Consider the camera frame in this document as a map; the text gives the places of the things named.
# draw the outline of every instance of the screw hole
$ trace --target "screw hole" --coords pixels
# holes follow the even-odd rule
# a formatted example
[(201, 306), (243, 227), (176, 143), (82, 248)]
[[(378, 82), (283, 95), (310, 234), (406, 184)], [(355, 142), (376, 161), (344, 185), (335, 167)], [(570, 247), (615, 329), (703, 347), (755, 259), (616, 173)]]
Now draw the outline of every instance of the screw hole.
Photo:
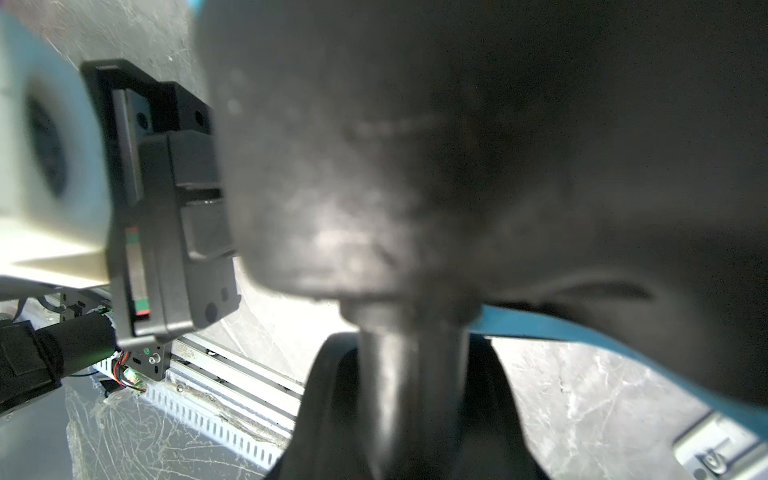
[(218, 320), (219, 309), (216, 308), (216, 303), (210, 302), (205, 306), (205, 319), (208, 323), (213, 323)]
[(137, 113), (136, 121), (139, 122), (139, 127), (143, 128), (144, 130), (149, 128), (149, 120), (147, 119), (147, 115), (141, 112)]

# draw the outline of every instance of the black cable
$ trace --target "black cable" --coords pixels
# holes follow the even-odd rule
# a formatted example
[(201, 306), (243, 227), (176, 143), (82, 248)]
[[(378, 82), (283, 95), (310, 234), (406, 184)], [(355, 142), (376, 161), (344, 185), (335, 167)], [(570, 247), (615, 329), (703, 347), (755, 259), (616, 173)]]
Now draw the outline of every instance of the black cable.
[(17, 318), (22, 314), (22, 311), (24, 310), (24, 305), (27, 304), (26, 298), (21, 298), (18, 300), (18, 303), (16, 304), (16, 314), (13, 316), (12, 322), (15, 322)]
[(51, 310), (53, 313), (58, 313), (59, 315), (65, 315), (67, 312), (67, 307), (65, 306), (54, 306), (51, 305), (44, 296), (36, 296), (35, 300), (40, 302), (40, 304), (43, 306), (46, 310)]
[(141, 393), (144, 393), (144, 392), (147, 391), (147, 390), (140, 389), (140, 388), (138, 388), (136, 386), (133, 386), (133, 385), (128, 385), (127, 383), (121, 383), (120, 386), (124, 386), (127, 389), (133, 389), (133, 390), (136, 390), (137, 392), (141, 392)]
[(94, 372), (91, 372), (91, 373), (83, 373), (83, 374), (81, 374), (81, 375), (70, 375), (70, 376), (93, 376), (93, 375), (96, 375), (97, 373), (101, 373), (101, 372), (99, 372), (98, 370), (96, 370), (96, 371), (94, 371)]

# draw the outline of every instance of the wires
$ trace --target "wires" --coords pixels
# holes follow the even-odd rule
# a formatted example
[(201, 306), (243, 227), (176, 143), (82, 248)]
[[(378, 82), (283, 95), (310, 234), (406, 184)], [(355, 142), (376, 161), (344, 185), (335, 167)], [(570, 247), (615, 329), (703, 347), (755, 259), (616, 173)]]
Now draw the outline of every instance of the wires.
[(65, 306), (55, 306), (51, 305), (50, 302), (48, 302), (44, 296), (36, 296), (35, 300), (40, 302), (40, 304), (43, 306), (44, 309), (50, 310), (53, 313), (58, 313), (59, 315), (65, 315), (67, 313), (67, 307)]
[(98, 370), (94, 370), (91, 373), (83, 373), (81, 375), (70, 375), (70, 376), (93, 376), (93, 375), (96, 375), (97, 373), (100, 373), (100, 372)]
[(16, 314), (13, 316), (13, 320), (11, 320), (12, 322), (15, 322), (17, 318), (19, 318), (19, 316), (24, 311), (24, 305), (26, 304), (27, 304), (26, 298), (22, 298), (18, 300), (18, 303), (16, 304)]
[(114, 376), (114, 381), (117, 382), (118, 384), (124, 386), (127, 389), (133, 389), (133, 390), (137, 390), (138, 392), (144, 393), (147, 390), (140, 389), (140, 388), (138, 388), (136, 386), (130, 385), (129, 383), (125, 383), (125, 382), (123, 382), (123, 379), (121, 377), (120, 367), (123, 365), (123, 363), (125, 363), (126, 360), (128, 360), (128, 357), (130, 355), (131, 355), (130, 352), (124, 352), (120, 356), (120, 358), (117, 360), (117, 362), (115, 362), (114, 365), (112, 366), (112, 375)]

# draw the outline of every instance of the red wire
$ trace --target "red wire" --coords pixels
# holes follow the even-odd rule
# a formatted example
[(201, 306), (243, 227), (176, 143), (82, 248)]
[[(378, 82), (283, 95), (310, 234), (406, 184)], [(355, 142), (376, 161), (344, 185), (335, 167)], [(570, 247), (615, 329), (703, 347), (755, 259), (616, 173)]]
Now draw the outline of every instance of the red wire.
[(122, 386), (124, 386), (124, 387), (127, 387), (127, 388), (129, 388), (129, 389), (138, 390), (139, 392), (142, 392), (142, 393), (144, 393), (144, 392), (146, 392), (146, 391), (147, 391), (146, 389), (140, 389), (140, 388), (138, 388), (138, 387), (136, 387), (136, 386), (133, 386), (133, 385), (125, 385), (125, 384), (124, 384), (124, 383), (123, 383), (123, 382), (120, 380), (120, 376), (118, 375), (118, 367), (119, 367), (120, 365), (122, 365), (122, 364), (123, 364), (123, 362), (125, 362), (126, 360), (128, 360), (128, 355), (129, 355), (129, 352), (125, 352), (125, 353), (124, 353), (124, 354), (121, 356), (121, 358), (120, 358), (120, 359), (119, 359), (117, 362), (115, 362), (115, 364), (114, 364), (114, 367), (112, 368), (112, 375), (114, 376), (114, 381), (115, 381), (115, 382), (117, 382), (119, 385), (122, 385)]

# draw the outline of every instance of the blue cable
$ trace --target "blue cable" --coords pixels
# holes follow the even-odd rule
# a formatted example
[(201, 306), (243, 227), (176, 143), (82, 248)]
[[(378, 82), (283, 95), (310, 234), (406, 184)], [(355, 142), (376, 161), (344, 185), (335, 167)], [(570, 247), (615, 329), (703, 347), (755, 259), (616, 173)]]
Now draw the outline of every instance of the blue cable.
[(577, 323), (538, 313), (484, 306), (480, 318), (470, 326), (470, 330), (473, 333), (487, 336), (530, 337), (587, 343), (616, 352), (651, 367), (713, 409), (736, 420), (762, 439), (768, 439), (768, 410), (710, 392), (671, 372), (623, 343)]
[(187, 0), (187, 5), (189, 5), (193, 12), (198, 13), (203, 7), (203, 2), (205, 0)]

